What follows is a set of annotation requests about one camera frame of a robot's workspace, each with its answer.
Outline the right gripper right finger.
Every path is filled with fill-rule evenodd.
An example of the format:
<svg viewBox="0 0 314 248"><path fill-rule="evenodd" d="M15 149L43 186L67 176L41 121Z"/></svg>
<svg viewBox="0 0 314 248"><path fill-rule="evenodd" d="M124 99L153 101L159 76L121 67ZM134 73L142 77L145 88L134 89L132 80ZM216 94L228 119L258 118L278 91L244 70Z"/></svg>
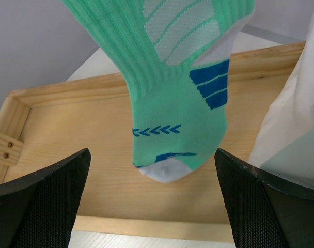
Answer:
<svg viewBox="0 0 314 248"><path fill-rule="evenodd" d="M314 190L223 149L214 156L236 247L314 247Z"/></svg>

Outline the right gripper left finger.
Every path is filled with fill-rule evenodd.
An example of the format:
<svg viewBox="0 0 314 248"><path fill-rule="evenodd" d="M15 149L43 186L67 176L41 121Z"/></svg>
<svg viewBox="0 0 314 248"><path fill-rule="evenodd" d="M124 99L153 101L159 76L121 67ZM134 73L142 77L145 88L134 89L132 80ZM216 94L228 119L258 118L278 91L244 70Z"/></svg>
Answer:
<svg viewBox="0 0 314 248"><path fill-rule="evenodd" d="M68 247L90 161L85 148L0 184L0 247Z"/></svg>

